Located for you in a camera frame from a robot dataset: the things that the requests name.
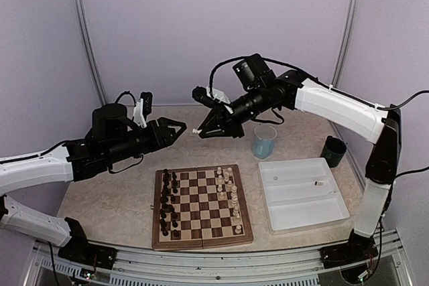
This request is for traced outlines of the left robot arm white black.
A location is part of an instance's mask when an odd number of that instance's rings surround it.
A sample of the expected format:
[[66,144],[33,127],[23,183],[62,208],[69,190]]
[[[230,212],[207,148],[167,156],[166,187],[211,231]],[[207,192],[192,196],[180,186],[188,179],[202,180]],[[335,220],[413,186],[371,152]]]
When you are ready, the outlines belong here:
[[77,261],[94,255],[79,221],[59,218],[24,206],[10,192],[53,182],[79,182],[100,173],[114,173],[115,163],[167,148],[183,134],[186,124],[165,117],[146,121],[151,111],[139,101],[133,118],[127,107],[111,103],[95,109],[92,127],[83,139],[65,140],[33,155],[1,160],[1,228],[14,230],[60,248]]

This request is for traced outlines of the white plastic divided tray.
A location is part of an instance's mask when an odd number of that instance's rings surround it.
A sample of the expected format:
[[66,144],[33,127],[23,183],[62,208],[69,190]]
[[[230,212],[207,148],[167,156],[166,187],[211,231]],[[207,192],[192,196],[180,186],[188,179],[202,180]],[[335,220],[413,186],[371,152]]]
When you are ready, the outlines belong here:
[[324,158],[264,161],[258,168],[272,234],[322,228],[350,218]]

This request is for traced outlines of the aluminium corner post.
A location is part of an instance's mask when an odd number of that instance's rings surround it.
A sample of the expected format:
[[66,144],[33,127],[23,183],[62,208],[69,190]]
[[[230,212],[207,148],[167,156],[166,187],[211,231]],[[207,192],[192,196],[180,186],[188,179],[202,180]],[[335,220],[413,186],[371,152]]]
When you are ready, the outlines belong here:
[[339,87],[343,72],[345,70],[345,63],[347,60],[347,53],[348,53],[348,49],[349,49],[352,34],[353,34],[353,27],[355,24],[358,4],[359,4],[359,0],[349,0],[348,2],[347,14],[345,18],[345,25],[343,28],[339,54],[336,59],[334,74],[332,77],[332,84],[336,88]]
[[90,77],[95,87],[95,92],[99,100],[100,105],[105,105],[108,103],[107,95],[103,86],[103,81],[97,66],[93,45],[90,39],[90,33],[88,24],[86,21],[86,15],[84,10],[84,1],[83,0],[73,0],[74,6],[78,18],[78,26],[84,46],[84,52],[86,54],[86,59],[88,62]]

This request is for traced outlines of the light blue mug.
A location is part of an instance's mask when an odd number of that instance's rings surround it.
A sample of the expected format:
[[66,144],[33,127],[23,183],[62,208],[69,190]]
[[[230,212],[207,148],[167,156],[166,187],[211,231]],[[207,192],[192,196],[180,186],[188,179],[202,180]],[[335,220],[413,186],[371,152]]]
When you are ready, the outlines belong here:
[[277,135],[277,131],[271,125],[256,126],[252,145],[253,155],[258,159],[268,158],[274,150]]

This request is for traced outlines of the left aluminium corner post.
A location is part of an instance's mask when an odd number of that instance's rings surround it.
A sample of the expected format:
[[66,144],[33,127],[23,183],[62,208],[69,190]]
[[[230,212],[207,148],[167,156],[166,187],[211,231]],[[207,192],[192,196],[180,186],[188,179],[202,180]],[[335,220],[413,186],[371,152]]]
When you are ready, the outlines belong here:
[[86,59],[88,62],[90,77],[95,87],[95,92],[99,100],[100,105],[105,105],[108,103],[107,95],[103,86],[103,81],[97,66],[93,45],[90,39],[90,33],[88,24],[86,21],[86,15],[84,10],[84,1],[83,0],[73,0],[74,6],[78,18],[78,26],[84,46],[84,52],[86,54]]

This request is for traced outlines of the front aluminium rail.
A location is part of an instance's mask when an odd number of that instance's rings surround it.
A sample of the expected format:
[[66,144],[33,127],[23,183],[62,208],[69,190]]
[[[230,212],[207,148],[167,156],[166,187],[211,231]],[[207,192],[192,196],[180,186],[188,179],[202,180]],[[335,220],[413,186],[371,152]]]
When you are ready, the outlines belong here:
[[[91,241],[118,250],[113,268],[97,268],[88,281],[79,276],[88,265],[54,257],[56,274],[60,285],[349,285],[346,273],[369,264],[324,268],[320,249],[345,241],[348,224],[280,235],[263,228],[253,228],[251,244],[176,252],[152,250],[149,228],[89,230]],[[35,243],[18,285],[56,285],[44,242]],[[396,230],[383,231],[379,266],[358,285],[418,285]]]

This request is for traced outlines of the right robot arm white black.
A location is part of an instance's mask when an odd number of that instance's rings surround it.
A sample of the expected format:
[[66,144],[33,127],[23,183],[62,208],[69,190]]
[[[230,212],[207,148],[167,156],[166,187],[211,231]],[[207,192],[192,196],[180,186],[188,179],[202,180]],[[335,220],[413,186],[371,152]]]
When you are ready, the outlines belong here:
[[299,110],[317,115],[345,127],[372,143],[365,166],[363,202],[356,219],[351,241],[345,243],[343,256],[358,261],[369,250],[371,238],[382,214],[395,177],[402,147],[401,111],[397,106],[371,103],[332,86],[323,84],[303,69],[288,63],[287,71],[276,76],[268,66],[272,60],[260,54],[229,59],[245,95],[234,101],[213,84],[197,86],[192,91],[196,102],[210,109],[197,133],[211,137],[240,138],[243,123],[255,121],[267,110]]

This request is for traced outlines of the row of black chess pieces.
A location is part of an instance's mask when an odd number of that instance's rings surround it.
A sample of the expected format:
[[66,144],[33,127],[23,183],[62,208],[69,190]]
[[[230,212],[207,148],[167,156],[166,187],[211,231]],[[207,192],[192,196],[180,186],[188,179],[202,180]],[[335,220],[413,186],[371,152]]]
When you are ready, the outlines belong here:
[[178,240],[180,237],[178,229],[179,215],[174,207],[178,198],[176,172],[169,172],[168,169],[164,169],[160,192],[160,228],[162,236],[170,237],[171,240]]

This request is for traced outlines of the wooden chessboard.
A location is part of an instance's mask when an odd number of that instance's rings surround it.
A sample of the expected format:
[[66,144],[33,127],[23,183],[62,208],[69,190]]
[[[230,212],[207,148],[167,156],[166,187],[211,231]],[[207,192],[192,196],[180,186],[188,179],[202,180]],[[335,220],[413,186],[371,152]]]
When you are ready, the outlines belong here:
[[[225,199],[219,199],[217,192],[217,167],[222,172],[226,168],[233,169],[230,179],[237,186],[237,196],[241,221],[233,222],[233,208],[231,205],[231,192],[227,191],[225,179]],[[162,188],[163,169],[156,171],[155,192],[153,204],[152,241],[151,246],[157,251],[194,250],[237,246],[253,242],[253,231],[243,184],[236,164],[212,165],[208,167],[190,167],[182,169],[169,169],[176,172],[178,180],[179,198],[174,205],[178,215],[178,229],[180,237],[171,240],[162,236],[160,228],[160,192]],[[235,227],[242,226],[242,233],[235,234]]]

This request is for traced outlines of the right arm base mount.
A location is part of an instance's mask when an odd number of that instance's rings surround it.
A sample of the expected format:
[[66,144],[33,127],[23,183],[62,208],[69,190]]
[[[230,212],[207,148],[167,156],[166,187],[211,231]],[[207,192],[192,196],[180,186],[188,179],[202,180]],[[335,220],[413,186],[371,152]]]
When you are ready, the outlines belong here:
[[322,264],[325,269],[348,265],[375,258],[379,254],[372,236],[360,236],[351,231],[346,242],[320,249]]

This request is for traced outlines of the right aluminium corner post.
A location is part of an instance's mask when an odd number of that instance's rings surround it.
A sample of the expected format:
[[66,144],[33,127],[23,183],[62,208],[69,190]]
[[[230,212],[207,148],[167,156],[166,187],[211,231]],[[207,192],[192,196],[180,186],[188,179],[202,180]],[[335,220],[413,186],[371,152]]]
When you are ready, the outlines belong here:
[[345,25],[343,28],[339,54],[336,59],[334,74],[332,77],[332,84],[336,88],[339,87],[343,72],[345,70],[345,63],[347,60],[347,53],[348,53],[348,49],[349,49],[352,34],[353,34],[353,27],[355,24],[358,4],[359,4],[359,0],[349,0],[348,2],[347,14],[345,18]]

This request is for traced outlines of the dark green mug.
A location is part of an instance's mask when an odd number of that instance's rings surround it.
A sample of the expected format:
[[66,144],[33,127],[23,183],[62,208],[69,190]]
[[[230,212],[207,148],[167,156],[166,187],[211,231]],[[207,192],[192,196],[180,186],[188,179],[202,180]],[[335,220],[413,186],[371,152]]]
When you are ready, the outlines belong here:
[[329,135],[324,142],[320,156],[326,160],[329,168],[334,168],[339,165],[346,151],[347,146],[342,140]]

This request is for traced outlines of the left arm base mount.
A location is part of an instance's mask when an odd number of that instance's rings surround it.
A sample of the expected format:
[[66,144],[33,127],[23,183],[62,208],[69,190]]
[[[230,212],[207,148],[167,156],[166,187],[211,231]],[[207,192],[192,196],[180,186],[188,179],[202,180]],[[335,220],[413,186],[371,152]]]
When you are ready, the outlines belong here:
[[65,217],[65,221],[69,225],[71,239],[59,248],[58,256],[75,263],[111,270],[117,249],[90,243],[77,220]]

